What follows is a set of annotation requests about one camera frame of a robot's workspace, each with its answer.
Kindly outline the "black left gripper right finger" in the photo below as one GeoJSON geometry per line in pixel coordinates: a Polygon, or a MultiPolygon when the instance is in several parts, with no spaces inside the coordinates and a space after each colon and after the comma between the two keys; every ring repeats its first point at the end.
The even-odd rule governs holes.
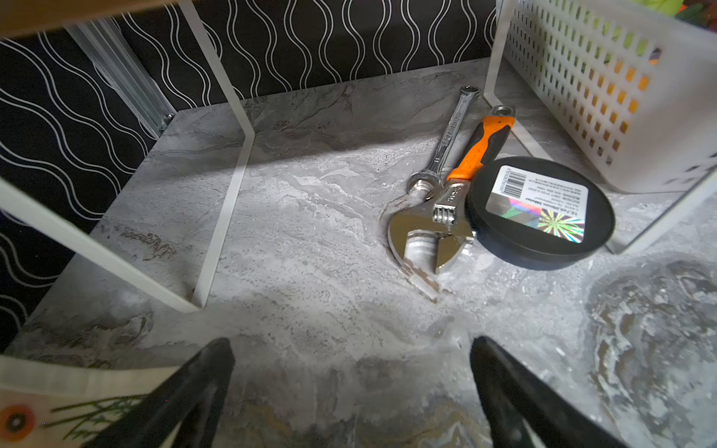
{"type": "Polygon", "coordinates": [[[623,447],[487,336],[472,341],[470,364],[495,447],[623,447]]]}

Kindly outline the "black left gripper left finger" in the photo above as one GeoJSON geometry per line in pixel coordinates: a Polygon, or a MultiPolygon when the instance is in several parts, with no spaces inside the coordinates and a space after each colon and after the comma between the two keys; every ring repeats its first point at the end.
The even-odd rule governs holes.
{"type": "Polygon", "coordinates": [[[227,397],[235,356],[227,338],[210,342],[134,409],[86,447],[210,447],[227,397]]]}

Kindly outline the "cream canvas tote bag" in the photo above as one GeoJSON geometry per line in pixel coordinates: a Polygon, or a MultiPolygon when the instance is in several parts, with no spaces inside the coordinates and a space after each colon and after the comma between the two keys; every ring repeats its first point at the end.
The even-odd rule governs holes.
{"type": "Polygon", "coordinates": [[[1,445],[80,447],[176,371],[87,369],[2,356],[1,445]]]}

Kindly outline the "black round tin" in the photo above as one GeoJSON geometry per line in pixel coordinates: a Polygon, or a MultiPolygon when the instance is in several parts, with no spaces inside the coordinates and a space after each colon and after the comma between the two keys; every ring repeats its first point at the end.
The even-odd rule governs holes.
{"type": "Polygon", "coordinates": [[[472,180],[465,213],[476,240],[512,265],[564,269],[592,256],[614,233],[614,209],[588,177],[548,160],[507,157],[472,180]]]}

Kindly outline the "silver combination wrench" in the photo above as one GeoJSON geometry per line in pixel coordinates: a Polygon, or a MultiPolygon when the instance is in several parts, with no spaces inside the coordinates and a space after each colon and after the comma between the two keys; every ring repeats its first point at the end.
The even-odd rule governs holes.
{"type": "Polygon", "coordinates": [[[459,128],[465,120],[468,109],[480,93],[481,89],[472,85],[460,88],[459,100],[436,149],[433,151],[431,160],[424,169],[413,173],[409,177],[407,185],[407,193],[409,195],[415,192],[431,193],[442,186],[444,181],[441,173],[446,163],[447,155],[459,135],[459,128]]]}

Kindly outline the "grey white plastic basket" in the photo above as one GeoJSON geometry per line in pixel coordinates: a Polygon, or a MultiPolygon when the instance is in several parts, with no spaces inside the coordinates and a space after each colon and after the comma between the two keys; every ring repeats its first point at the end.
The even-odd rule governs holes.
{"type": "Polygon", "coordinates": [[[518,1],[504,56],[602,178],[683,192],[716,167],[716,35],[630,1],[518,1]]]}

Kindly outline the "orange handled adjustable wrench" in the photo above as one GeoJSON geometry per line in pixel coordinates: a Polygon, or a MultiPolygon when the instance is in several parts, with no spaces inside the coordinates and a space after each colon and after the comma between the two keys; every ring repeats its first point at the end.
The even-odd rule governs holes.
{"type": "Polygon", "coordinates": [[[474,231],[465,212],[472,180],[484,165],[496,159],[514,125],[514,108],[491,108],[476,127],[462,160],[440,191],[426,203],[400,211],[391,218],[388,242],[398,263],[407,263],[406,248],[411,238],[434,236],[438,239],[434,272],[440,274],[474,241],[474,231]]]}

